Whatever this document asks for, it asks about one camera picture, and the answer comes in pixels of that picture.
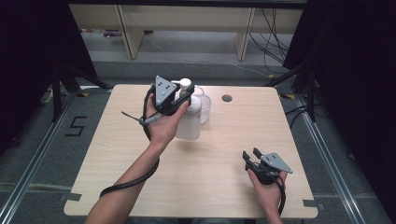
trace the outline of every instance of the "floor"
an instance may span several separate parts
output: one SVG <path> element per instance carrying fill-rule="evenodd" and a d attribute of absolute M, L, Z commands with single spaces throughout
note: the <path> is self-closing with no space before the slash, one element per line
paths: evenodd
<path fill-rule="evenodd" d="M 146 33 L 142 45 L 138 51 L 137 57 L 130 60 L 127 57 L 126 50 L 119 36 L 110 38 L 102 36 L 102 30 L 93 30 L 92 32 L 83 31 L 81 34 L 87 46 L 87 49 L 94 62 L 97 63 L 197 63 L 197 64 L 222 64 L 230 66 L 232 69 L 246 69 L 246 66 L 263 66 L 268 68 L 281 66 L 283 52 L 277 45 L 266 44 L 264 38 L 269 35 L 253 34 L 262 46 L 267 46 L 270 53 L 274 54 L 277 59 L 269 56 L 269 53 L 263 53 L 252 39 L 249 39 L 247 45 L 247 56 L 243 62 L 238 62 L 233 44 L 233 35 L 224 33 L 204 33 L 204 32 L 165 32 L 154 31 Z M 278 39 L 288 46 L 292 35 L 279 35 Z M 68 116 L 67 121 L 62 124 L 72 122 L 72 119 L 78 113 L 92 114 L 92 123 L 99 120 L 100 114 L 97 110 L 103 109 L 106 102 L 100 94 L 92 94 L 92 106 L 86 107 L 84 99 L 77 97 L 72 106 L 72 115 Z M 281 102 L 285 111 L 291 111 L 299 104 L 304 102 L 304 97 L 299 96 L 294 100 L 282 98 Z M 29 124 L 26 128 L 28 139 L 22 142 L 22 146 L 30 148 L 29 153 L 22 153 L 18 150 L 10 150 L 6 156 L 0 160 L 0 203 L 4 203 L 9 198 L 10 192 L 20 181 L 20 177 L 26 173 L 26 167 L 30 166 L 31 158 L 35 157 L 35 149 L 42 147 L 41 139 L 46 138 L 46 130 L 53 128 L 47 117 L 51 116 L 50 105 L 43 105 L 39 108 L 34 116 L 37 119 Z M 347 148 L 345 143 L 340 140 L 337 131 L 329 118 L 325 109 L 320 108 L 317 111 L 318 122 L 312 126 L 306 115 L 295 120 L 292 133 L 299 148 L 302 157 L 303 166 L 308 176 L 311 189 L 317 201 L 319 215 L 317 218 L 309 220 L 285 220 L 286 223 L 390 223 L 381 205 L 378 203 L 375 195 L 372 193 L 370 186 L 364 179 L 359 167 L 352 160 L 347 158 Z M 292 123 L 293 116 L 288 117 Z M 29 134 L 29 130 L 38 129 L 39 132 L 34 135 Z M 88 134 L 94 133 L 94 127 L 86 128 Z M 315 141 L 312 133 L 320 130 L 320 138 L 326 141 Z M 60 147 L 55 139 L 51 142 L 53 147 Z M 72 164 L 82 162 L 81 156 L 75 156 L 78 147 L 83 144 L 89 144 L 87 141 L 75 140 L 71 143 L 70 151 L 49 151 L 43 155 L 45 158 L 37 165 L 40 167 L 35 173 L 31 173 L 32 183 L 29 185 L 26 195 L 21 199 L 19 208 L 10 212 L 11 223 L 81 223 L 83 217 L 64 217 L 64 201 L 60 196 L 64 196 L 70 191 L 70 183 L 73 183 L 73 175 L 78 172 L 78 166 Z M 14 174 L 8 174 L 7 170 L 13 170 Z M 336 179 L 341 176 L 342 183 L 337 183 Z M 350 204 L 359 203 L 357 208 L 348 208 Z M 257 223 L 265 223 L 264 220 L 258 220 Z"/>

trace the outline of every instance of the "black controller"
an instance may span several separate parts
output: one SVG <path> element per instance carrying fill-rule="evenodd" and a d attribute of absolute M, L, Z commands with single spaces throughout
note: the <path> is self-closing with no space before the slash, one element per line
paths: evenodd
<path fill-rule="evenodd" d="M 274 183 L 282 170 L 290 174 L 292 173 L 289 166 L 283 162 L 276 153 L 262 155 L 262 153 L 254 147 L 253 154 L 260 160 L 260 163 L 251 161 L 246 151 L 243 151 L 242 158 L 246 162 L 245 170 L 250 169 L 253 171 L 259 181 L 264 185 Z"/>
<path fill-rule="evenodd" d="M 176 98 L 176 92 L 180 90 L 179 85 L 158 76 L 155 78 L 154 87 L 152 90 L 154 92 L 153 105 L 163 115 L 175 114 L 185 101 L 191 104 L 191 96 L 195 89 L 195 85 L 191 84 L 184 94 Z"/>

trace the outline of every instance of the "person's arm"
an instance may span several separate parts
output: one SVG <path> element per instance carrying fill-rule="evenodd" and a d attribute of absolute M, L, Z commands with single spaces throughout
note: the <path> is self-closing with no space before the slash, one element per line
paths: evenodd
<path fill-rule="evenodd" d="M 151 94 L 148 98 L 147 116 L 156 112 L 152 105 Z M 115 185 L 135 180 L 145 175 L 176 135 L 177 125 L 183 114 L 186 112 L 188 103 L 185 102 L 173 116 L 163 116 L 150 123 L 150 143 L 146 150 L 136 159 L 129 169 L 117 180 Z M 101 197 L 91 212 L 88 214 L 85 223 L 124 223 L 134 208 L 134 203 L 139 196 L 145 182 L 128 189 L 112 191 Z"/>
<path fill-rule="evenodd" d="M 251 170 L 247 170 L 248 176 L 250 177 L 251 183 L 256 191 L 259 204 L 262 207 L 262 211 L 270 224 L 280 224 L 283 223 L 280 215 L 277 211 L 280 203 L 280 191 L 276 183 L 271 185 L 263 185 L 260 183 L 257 176 Z M 283 179 L 284 183 L 286 181 L 286 176 L 288 173 L 282 171 L 279 176 Z"/>

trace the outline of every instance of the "hand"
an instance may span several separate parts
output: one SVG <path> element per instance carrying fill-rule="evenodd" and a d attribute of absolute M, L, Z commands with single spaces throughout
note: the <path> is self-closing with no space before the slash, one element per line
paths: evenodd
<path fill-rule="evenodd" d="M 248 176 L 253 183 L 253 187 L 256 191 L 259 204 L 262 207 L 262 211 L 265 213 L 269 223 L 282 223 L 279 213 L 277 211 L 280 203 L 280 190 L 276 183 L 271 185 L 263 185 L 257 176 L 251 170 L 247 170 Z M 286 182 L 288 173 L 281 171 L 279 176 L 283 179 L 283 184 Z"/>
<path fill-rule="evenodd" d="M 147 113 L 146 117 L 157 113 L 157 110 L 154 108 L 152 104 L 152 98 L 154 94 L 152 93 L 148 97 L 147 104 Z M 189 107 L 189 102 L 184 102 L 181 105 L 177 112 L 172 116 L 163 116 L 160 119 L 150 123 L 148 125 L 148 130 L 150 133 L 150 144 L 159 146 L 160 148 L 166 148 L 166 146 L 174 139 L 177 131 L 177 125 L 180 121 L 181 117 L 187 111 L 187 107 Z"/>

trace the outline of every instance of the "gray carpet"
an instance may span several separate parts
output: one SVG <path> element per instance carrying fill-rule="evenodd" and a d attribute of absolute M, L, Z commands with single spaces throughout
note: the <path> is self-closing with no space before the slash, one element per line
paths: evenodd
<path fill-rule="evenodd" d="M 180 63 L 94 63 L 99 78 L 110 85 L 121 83 L 149 84 L 157 75 L 176 79 L 189 77 L 198 85 L 260 86 L 268 78 L 230 65 L 180 64 Z M 244 66 L 260 71 L 266 76 L 273 73 L 265 66 Z M 270 67 L 277 72 L 287 71 L 282 67 Z M 78 78 L 81 85 L 91 83 Z M 290 93 L 292 78 L 277 86 L 279 93 Z M 49 151 L 40 165 L 30 188 L 25 194 L 11 223 L 82 223 L 84 217 L 68 217 L 64 214 L 61 196 L 70 191 L 78 174 L 92 136 L 106 106 L 109 93 L 89 93 L 87 97 L 77 97 L 65 115 Z M 290 111 L 297 107 L 296 100 L 281 99 L 283 108 Z M 347 146 L 336 130 L 331 118 L 323 107 L 316 108 L 317 125 L 332 152 L 335 162 L 356 197 L 368 223 L 390 223 L 381 204 L 375 197 L 361 173 L 359 166 L 346 157 Z M 33 157 L 52 119 L 51 104 L 37 108 L 30 122 L 21 131 L 21 144 L 10 147 L 0 158 L 0 203 L 4 203 L 13 185 L 21 177 L 29 160 Z M 287 115 L 289 122 L 297 113 Z M 80 136 L 66 136 L 78 133 L 70 124 L 76 117 L 77 125 L 85 126 Z M 298 117 L 292 127 L 297 149 L 307 174 L 308 182 L 316 202 L 321 205 L 318 217 L 304 223 L 350 223 L 329 173 L 320 157 L 303 117 Z M 285 223 L 301 223 L 301 220 L 286 219 Z"/>

